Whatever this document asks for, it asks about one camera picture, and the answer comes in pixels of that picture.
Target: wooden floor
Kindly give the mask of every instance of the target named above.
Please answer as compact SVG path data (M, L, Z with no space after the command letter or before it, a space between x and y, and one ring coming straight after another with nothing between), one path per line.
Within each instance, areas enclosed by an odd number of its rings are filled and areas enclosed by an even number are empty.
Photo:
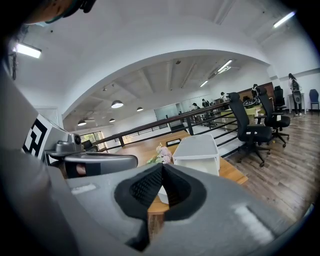
M317 113L289 116L290 126L282 132L290 139L283 148L277 138L270 155L262 152L264 167L259 167L255 154L241 163L237 163L238 152L225 159L248 177L244 188L295 222L316 200L320 188L320 117Z

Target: office chair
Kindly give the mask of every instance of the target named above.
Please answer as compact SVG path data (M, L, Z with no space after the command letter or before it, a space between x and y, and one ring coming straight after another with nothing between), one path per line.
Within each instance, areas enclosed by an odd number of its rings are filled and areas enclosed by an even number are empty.
M261 104L264 108L266 115L261 115L260 117L264 118L264 125L267 127L272 127L275 131L272 133L272 138L280 138L284 142L282 145L284 148L286 147L286 141L282 138L282 136L287 136L287 140L289 140L289 134L281 133L278 130L282 131L282 128L288 127L290 125L290 117L283 116L283 112L274 112L272 105L270 104L269 97L267 95L267 90L264 87L259 86L257 88L258 98L261 101ZM281 115L281 120L277 120L277 116Z
M236 92L229 93L230 96L230 108L236 118L238 125L237 137L245 144L239 147L244 149L245 155L238 160L241 163L242 159L247 157L250 153L255 152L257 156L262 160L260 167L265 165L265 160L260 155L259 151L266 150L270 155L270 149L258 146L257 143L267 143L272 139L272 131L270 127L263 126L261 124L249 124L249 118L246 113L245 107L240 100L240 95ZM261 119L263 117L255 116L255 119Z
M285 98L284 98L284 90L281 89L280 86L274 87L274 111L282 111L286 108L285 106Z
M316 89L311 89L309 92L310 105L311 105L311 115L313 115L312 104L318 104L318 116L319 116L319 93Z

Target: railing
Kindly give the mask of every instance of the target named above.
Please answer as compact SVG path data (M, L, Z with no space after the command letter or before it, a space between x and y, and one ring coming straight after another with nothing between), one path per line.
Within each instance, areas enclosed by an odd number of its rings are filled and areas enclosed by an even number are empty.
M123 132L114 134L112 136L109 136L109 137L103 138L101 140L95 141L92 144L93 144L93 146L95 146L95 145L98 145L98 144L101 144L101 143L105 143L105 142L109 142L109 141L112 141L112 140L115 140L115 142L120 142L120 145L116 145L116 146L109 147L109 148L105 147L105 148L102 148L102 149L99 150L99 152L103 152L103 151L108 151L108 150L111 150L111 149L124 147L125 145L130 145L130 144L133 144L133 143L154 139L154 138L157 138L157 137L160 137L160 136L163 136L163 135L172 134L172 133L176 133L176 132L180 132L180 131L188 131L189 134L191 136L193 136L193 135L200 135L200 134L208 133L208 132L214 131L216 129L222 129L225 126L235 126L235 128L231 128L231 129L229 127L225 127L224 129L227 132L214 137L214 139L218 139L218 138L221 138L221 137L223 137L225 135L233 133L233 132L237 131L237 129L238 129L238 127L236 127L237 126L237 124L236 124L237 121L235 120L235 117L230 116L232 114L231 110L228 109L228 110L223 110L223 111L215 111L215 110L217 110L217 109L219 109L221 107L228 106L228 105L229 105L229 103L225 102L225 103L221 103L221 104L217 104L217 105L208 106L208 107L205 107L205 108L201 108L201 109L185 112L185 113L182 113L182 114L177 115L177 116L173 116L173 117L170 117L170 118L167 118L167 119L162 119L162 120L159 120L159 121L155 121L155 122L152 122L152 123L148 123L148 124L133 128L131 130L127 130L127 131L123 131ZM218 119L234 119L234 120L228 121L228 122L222 122L222 121L217 121ZM174 122L174 121L181 121L182 123L186 123L186 126L184 126L182 128L174 129L174 130L171 130L169 132L162 133L162 134L157 134L155 136L151 136L151 137L148 137L148 138L140 139L140 140L137 140L137 141L128 142L128 143L124 142L124 139L129 139L129 138L132 138L132 137L135 137L135 136L140 136L141 134L145 134L145 133L153 132L155 130L159 130L161 126L163 126L163 125L167 125L168 126L169 123ZM194 129L193 128L195 126L199 126L199 125L206 126L209 129L194 134ZM224 144L226 144L226 143L228 143L228 142L230 142L232 140L235 140L236 138L237 138L237 136L234 136L234 137L232 137L232 138L230 138L230 139L218 144L217 146L218 147L222 146L222 145L224 145Z

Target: white ceiling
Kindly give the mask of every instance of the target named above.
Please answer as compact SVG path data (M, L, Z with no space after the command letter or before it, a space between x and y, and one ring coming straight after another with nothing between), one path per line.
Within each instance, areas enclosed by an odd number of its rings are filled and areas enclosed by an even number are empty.
M97 45L99 35L109 32L111 38L119 28L141 17L197 16L238 29L262 44L275 33L273 24L287 12L271 0L97 0L90 13L78 11L46 27L29 27L24 43L42 49L42 55L41 59L19 55L16 82L19 86L64 92L77 60L88 51L99 50L91 48ZM286 28L281 27L277 33ZM145 67L106 84L106 91L94 92L70 115L90 118L93 111L111 111L113 100L128 104L163 90L198 86L228 58L218 54L192 56L180 59L179 65L173 59ZM232 65L241 67L241 61Z

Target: white plastic box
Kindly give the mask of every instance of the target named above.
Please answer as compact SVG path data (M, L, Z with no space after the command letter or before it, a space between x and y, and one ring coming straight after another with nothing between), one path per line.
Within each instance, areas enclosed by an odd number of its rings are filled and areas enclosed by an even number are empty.
M212 134L185 137L180 142L173 156L173 163L219 176L220 156ZM162 186L158 196L162 203L168 204L167 193Z

